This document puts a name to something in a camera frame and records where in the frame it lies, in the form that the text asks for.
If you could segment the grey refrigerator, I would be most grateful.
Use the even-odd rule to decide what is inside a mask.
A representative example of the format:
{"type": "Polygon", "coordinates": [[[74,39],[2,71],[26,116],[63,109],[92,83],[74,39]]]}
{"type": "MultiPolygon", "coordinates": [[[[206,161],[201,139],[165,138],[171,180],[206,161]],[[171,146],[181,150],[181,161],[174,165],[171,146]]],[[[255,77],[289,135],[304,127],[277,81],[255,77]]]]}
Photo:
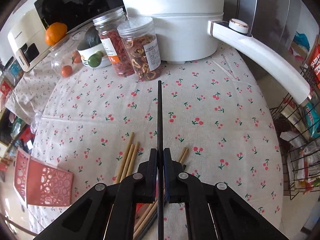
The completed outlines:
{"type": "Polygon", "coordinates": [[[225,0],[225,21],[237,18],[249,32],[280,54],[296,69],[301,61],[289,49],[296,33],[306,35],[312,46],[319,33],[319,19],[303,0],[225,0]]]}

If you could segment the pink perforated utensil basket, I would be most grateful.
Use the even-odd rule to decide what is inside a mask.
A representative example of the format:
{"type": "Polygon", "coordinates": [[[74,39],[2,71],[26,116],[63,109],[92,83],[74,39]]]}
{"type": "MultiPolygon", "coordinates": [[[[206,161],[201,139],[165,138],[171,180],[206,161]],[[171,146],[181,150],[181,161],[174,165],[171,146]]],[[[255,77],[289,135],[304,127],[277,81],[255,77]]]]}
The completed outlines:
{"type": "Polygon", "coordinates": [[[18,148],[14,189],[25,205],[70,206],[72,183],[72,172],[40,161],[18,148]]]}

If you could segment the jar of red dried fruit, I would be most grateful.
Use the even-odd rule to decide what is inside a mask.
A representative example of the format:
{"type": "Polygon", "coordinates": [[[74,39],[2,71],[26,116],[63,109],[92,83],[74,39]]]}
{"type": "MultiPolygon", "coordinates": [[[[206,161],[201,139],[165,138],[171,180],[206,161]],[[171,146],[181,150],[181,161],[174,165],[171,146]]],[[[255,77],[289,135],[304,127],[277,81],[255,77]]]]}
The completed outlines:
{"type": "Polygon", "coordinates": [[[119,76],[130,76],[134,70],[117,31],[118,25],[127,21],[123,7],[109,10],[93,19],[109,61],[119,76]]]}

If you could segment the jar of dried fruit slices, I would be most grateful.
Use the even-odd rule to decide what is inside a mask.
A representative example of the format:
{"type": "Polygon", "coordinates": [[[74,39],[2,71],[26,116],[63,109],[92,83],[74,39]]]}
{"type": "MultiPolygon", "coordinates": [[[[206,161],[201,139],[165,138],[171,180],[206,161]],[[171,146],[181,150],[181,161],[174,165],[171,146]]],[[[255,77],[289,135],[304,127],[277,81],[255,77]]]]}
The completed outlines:
{"type": "Polygon", "coordinates": [[[131,17],[118,25],[117,31],[139,79],[151,81],[158,78],[161,57],[153,19],[131,17]]]}

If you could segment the white air fryer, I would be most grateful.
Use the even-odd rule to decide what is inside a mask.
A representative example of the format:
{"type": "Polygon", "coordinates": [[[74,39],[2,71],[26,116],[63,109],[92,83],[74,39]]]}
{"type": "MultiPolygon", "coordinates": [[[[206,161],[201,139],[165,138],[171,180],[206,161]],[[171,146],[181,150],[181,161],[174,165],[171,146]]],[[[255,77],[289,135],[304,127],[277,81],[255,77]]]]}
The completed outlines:
{"type": "Polygon", "coordinates": [[[9,31],[9,44],[24,72],[29,72],[50,53],[45,34],[36,9],[26,12],[9,31]]]}

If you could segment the black microwave oven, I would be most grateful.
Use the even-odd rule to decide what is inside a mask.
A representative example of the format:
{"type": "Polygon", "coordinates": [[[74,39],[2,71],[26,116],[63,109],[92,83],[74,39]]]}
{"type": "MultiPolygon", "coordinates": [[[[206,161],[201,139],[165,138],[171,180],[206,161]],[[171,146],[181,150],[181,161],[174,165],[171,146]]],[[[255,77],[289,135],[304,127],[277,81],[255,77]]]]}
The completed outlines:
{"type": "Polygon", "coordinates": [[[36,11],[44,25],[48,28],[53,23],[67,25],[71,31],[111,9],[121,7],[122,0],[36,0],[36,11]]]}

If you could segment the black chopstick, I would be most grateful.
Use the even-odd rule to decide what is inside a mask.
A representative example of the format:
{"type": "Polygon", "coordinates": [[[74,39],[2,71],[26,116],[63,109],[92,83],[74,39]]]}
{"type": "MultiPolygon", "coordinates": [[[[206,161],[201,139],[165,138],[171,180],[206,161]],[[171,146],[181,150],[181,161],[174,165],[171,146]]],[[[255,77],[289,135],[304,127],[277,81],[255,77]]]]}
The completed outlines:
{"type": "Polygon", "coordinates": [[[157,168],[158,168],[158,239],[164,239],[163,224],[163,112],[162,112],[162,82],[158,81],[157,106],[157,168]]]}

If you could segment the bamboo chopstick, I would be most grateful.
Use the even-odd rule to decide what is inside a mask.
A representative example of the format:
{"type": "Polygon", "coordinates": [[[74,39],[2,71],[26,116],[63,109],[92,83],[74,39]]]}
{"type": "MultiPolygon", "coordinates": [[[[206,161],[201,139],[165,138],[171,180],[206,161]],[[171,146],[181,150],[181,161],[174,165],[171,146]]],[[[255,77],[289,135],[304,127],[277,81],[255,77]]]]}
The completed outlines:
{"type": "Polygon", "coordinates": [[[129,165],[128,165],[128,169],[127,169],[127,173],[126,173],[126,176],[129,176],[132,174],[132,171],[133,171],[133,167],[134,167],[134,164],[135,164],[135,161],[136,161],[136,157],[137,157],[137,152],[138,152],[138,149],[139,149],[139,145],[140,143],[137,142],[135,145],[132,144],[131,147],[130,147],[130,151],[129,151],[129,165]]]}
{"type": "Polygon", "coordinates": [[[133,154],[134,148],[135,148],[135,145],[132,144],[131,147],[130,147],[129,153],[127,155],[127,159],[126,159],[126,162],[125,162],[125,165],[124,165],[124,168],[123,168],[123,172],[121,174],[120,181],[122,181],[127,175],[127,171],[128,171],[128,168],[129,168],[129,165],[130,165],[130,162],[131,162],[131,158],[132,158],[132,154],[133,154]]]}
{"type": "Polygon", "coordinates": [[[118,167],[118,170],[117,170],[116,180],[115,180],[115,183],[116,183],[116,184],[120,182],[120,179],[121,179],[121,176],[122,176],[122,174],[123,174],[124,166],[125,166],[125,163],[126,163],[126,160],[127,160],[127,156],[128,156],[128,154],[129,154],[130,147],[131,147],[131,145],[132,145],[132,141],[133,141],[134,136],[135,136],[135,133],[132,132],[132,133],[130,134],[130,137],[129,137],[127,146],[126,146],[126,148],[125,148],[125,151],[124,151],[124,154],[123,154],[123,158],[121,159],[120,164],[119,164],[119,167],[118,167]]]}
{"type": "Polygon", "coordinates": [[[180,164],[183,164],[183,163],[185,162],[185,159],[187,158],[188,154],[189,154],[189,149],[188,149],[187,147],[185,147],[185,148],[183,149],[182,153],[180,154],[180,156],[179,156],[179,158],[178,158],[177,161],[178,161],[180,164]]]}

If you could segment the glass jar with tangerines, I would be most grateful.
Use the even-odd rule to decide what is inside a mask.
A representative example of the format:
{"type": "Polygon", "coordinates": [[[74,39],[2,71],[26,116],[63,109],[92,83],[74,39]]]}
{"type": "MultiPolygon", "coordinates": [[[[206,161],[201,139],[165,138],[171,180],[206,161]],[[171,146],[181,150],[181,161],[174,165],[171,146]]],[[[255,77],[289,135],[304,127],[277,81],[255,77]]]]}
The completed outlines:
{"type": "Polygon", "coordinates": [[[52,68],[60,77],[70,77],[74,68],[81,63],[79,43],[79,40],[68,34],[49,48],[52,68]]]}

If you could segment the large orange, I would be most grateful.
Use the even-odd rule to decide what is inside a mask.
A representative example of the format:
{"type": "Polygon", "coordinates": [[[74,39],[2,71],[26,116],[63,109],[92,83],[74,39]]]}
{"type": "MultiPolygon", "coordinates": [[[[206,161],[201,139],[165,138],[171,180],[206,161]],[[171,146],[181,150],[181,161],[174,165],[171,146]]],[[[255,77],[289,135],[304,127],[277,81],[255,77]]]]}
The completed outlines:
{"type": "Polygon", "coordinates": [[[64,23],[53,23],[46,30],[45,42],[49,46],[57,44],[67,34],[67,25],[64,23]]]}

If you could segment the white electric pot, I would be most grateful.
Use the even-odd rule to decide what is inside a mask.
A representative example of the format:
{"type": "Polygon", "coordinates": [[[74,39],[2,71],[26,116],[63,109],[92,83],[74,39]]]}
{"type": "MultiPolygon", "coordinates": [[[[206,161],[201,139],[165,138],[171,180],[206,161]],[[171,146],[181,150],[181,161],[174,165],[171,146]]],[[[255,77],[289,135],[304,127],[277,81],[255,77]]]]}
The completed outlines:
{"type": "Polygon", "coordinates": [[[278,53],[249,33],[245,22],[223,20],[225,0],[123,0],[131,20],[150,16],[163,61],[184,64],[212,55],[222,41],[273,76],[297,104],[311,99],[307,81],[278,53]]]}

